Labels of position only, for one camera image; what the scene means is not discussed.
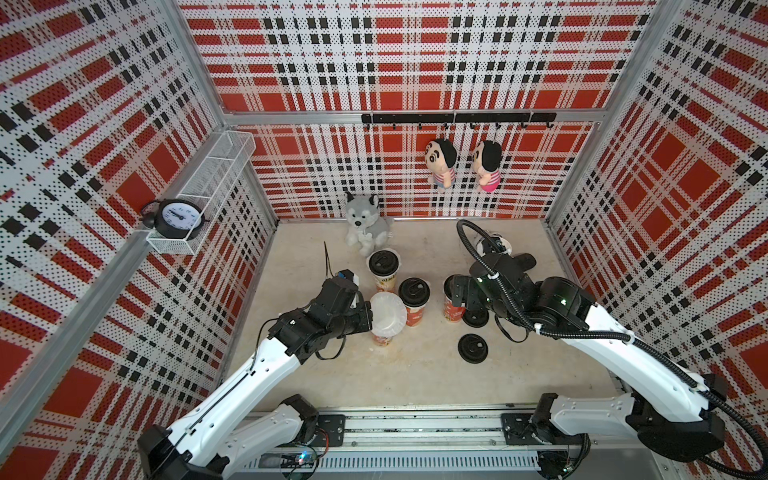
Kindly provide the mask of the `red paper cup front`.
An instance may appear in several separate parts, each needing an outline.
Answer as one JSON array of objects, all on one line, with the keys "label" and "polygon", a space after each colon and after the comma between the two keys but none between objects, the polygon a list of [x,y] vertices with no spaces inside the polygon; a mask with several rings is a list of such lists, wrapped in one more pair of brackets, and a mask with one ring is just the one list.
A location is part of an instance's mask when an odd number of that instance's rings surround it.
[{"label": "red paper cup front", "polygon": [[455,306],[449,295],[444,296],[443,316],[447,321],[452,323],[461,322],[465,312],[466,307],[463,304]]}]

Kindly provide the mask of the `red paper cup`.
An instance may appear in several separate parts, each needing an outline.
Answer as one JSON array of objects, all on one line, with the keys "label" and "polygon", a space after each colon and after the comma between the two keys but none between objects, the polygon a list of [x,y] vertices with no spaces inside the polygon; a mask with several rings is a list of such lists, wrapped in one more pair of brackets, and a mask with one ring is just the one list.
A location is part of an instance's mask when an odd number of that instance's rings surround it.
[{"label": "red paper cup", "polygon": [[409,327],[418,326],[424,317],[425,305],[419,307],[406,307],[407,318],[406,325]]},{"label": "red paper cup", "polygon": [[373,335],[372,338],[374,343],[378,346],[388,346],[393,340],[392,336]]},{"label": "red paper cup", "polygon": [[488,250],[494,253],[503,253],[510,255],[512,253],[512,247],[508,240],[500,236],[492,236],[489,241]]},{"label": "red paper cup", "polygon": [[452,323],[461,322],[465,312],[466,307],[463,304],[455,306],[449,295],[444,296],[443,316],[447,321]]}]

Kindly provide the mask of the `yellow-red paper cup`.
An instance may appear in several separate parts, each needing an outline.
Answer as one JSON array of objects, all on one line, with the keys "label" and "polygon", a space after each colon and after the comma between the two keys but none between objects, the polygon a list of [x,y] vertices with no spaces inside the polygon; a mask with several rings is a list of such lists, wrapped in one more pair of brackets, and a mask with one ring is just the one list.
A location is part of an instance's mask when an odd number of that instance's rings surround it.
[{"label": "yellow-red paper cup", "polygon": [[375,287],[378,292],[390,292],[394,293],[396,290],[396,275],[397,272],[392,272],[385,275],[375,275]]}]

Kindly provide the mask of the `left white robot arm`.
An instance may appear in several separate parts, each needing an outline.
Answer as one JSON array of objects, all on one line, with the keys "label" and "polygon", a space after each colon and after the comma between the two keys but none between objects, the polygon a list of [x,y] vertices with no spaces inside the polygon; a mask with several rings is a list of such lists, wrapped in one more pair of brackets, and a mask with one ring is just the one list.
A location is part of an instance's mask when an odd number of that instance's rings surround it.
[{"label": "left white robot arm", "polygon": [[170,426],[153,425],[140,436],[145,478],[228,479],[275,447],[309,443],[318,430],[318,411],[299,394],[249,424],[243,421],[330,340],[369,332],[372,320],[353,272],[325,279],[306,306],[276,318],[250,358],[198,406]]}]

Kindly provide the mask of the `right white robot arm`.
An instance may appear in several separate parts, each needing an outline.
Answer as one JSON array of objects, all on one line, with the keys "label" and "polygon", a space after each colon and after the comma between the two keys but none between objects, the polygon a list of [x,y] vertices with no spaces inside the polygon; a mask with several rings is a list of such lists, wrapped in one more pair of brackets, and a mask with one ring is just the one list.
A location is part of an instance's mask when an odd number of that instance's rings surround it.
[{"label": "right white robot arm", "polygon": [[752,471],[728,467],[710,453],[725,445],[724,413],[756,444],[767,442],[726,401],[727,386],[714,374],[700,375],[673,362],[622,326],[585,290],[563,277],[533,282],[530,254],[476,254],[468,275],[454,286],[456,302],[483,308],[529,333],[588,355],[630,387],[608,399],[574,399],[556,393],[540,397],[529,428],[544,444],[592,434],[633,438],[652,452],[681,463],[701,461],[740,479],[764,479],[767,466]]}]

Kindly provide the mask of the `black oblong case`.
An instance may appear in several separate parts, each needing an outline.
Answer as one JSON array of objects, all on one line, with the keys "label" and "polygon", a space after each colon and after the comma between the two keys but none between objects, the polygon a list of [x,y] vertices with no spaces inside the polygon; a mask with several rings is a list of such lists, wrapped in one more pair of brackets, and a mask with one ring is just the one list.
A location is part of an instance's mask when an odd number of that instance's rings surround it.
[{"label": "black oblong case", "polygon": [[536,267],[536,258],[529,253],[520,253],[513,257],[521,271],[528,271]]}]

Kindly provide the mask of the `grey white husky plush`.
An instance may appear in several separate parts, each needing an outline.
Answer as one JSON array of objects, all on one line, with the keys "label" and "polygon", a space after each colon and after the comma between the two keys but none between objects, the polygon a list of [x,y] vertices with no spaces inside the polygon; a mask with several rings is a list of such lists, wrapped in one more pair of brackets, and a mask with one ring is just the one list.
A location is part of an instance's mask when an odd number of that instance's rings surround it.
[{"label": "grey white husky plush", "polygon": [[350,247],[358,247],[361,256],[368,257],[392,237],[390,223],[381,214],[380,196],[355,196],[349,191],[345,195],[345,218],[349,224],[345,242]]}]

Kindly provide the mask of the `boy doll pink shirt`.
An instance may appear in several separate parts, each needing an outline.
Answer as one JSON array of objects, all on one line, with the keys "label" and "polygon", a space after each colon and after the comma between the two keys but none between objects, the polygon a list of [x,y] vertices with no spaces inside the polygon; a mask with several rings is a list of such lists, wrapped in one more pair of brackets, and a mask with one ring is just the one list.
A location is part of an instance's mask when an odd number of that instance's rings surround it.
[{"label": "boy doll pink shirt", "polygon": [[501,145],[489,140],[481,141],[473,150],[471,159],[479,188],[486,193],[494,192],[501,182]]}]

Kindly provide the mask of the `boy doll striped shirt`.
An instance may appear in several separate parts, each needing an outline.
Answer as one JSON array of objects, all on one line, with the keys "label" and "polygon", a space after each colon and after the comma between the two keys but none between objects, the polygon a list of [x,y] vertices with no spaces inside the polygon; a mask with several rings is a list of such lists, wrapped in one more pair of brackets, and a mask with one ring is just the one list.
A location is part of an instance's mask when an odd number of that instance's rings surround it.
[{"label": "boy doll striped shirt", "polygon": [[425,164],[435,185],[442,189],[452,187],[456,179],[457,152],[447,139],[431,140],[425,150]]}]

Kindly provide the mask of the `black round clock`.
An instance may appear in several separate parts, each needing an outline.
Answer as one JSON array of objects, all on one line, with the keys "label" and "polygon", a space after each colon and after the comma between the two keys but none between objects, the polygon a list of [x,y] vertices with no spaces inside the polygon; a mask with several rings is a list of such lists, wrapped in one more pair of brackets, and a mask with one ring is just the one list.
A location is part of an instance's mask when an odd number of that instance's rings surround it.
[{"label": "black round clock", "polygon": [[194,239],[206,222],[197,205],[181,199],[151,201],[140,210],[140,215],[145,227],[171,240]]}]

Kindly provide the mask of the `metal base rail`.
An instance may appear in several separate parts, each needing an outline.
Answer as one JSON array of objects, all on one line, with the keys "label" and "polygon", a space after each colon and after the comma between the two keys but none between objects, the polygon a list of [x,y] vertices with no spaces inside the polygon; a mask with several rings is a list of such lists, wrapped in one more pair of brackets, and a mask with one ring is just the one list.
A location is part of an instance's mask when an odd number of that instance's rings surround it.
[{"label": "metal base rail", "polygon": [[250,413],[219,444],[224,477],[266,471],[288,449],[311,454],[310,468],[331,472],[501,472],[548,468],[547,455],[572,461],[580,436],[536,438],[526,408],[325,410],[304,419],[295,407]]}]

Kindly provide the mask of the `black hook rail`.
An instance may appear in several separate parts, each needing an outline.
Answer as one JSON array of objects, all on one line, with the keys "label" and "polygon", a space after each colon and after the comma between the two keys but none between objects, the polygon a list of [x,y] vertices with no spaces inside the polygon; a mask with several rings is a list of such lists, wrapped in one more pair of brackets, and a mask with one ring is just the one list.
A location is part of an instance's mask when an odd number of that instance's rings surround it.
[{"label": "black hook rail", "polygon": [[480,113],[368,113],[361,115],[364,125],[414,124],[520,124],[541,123],[550,126],[557,119],[556,112],[480,112]]}]

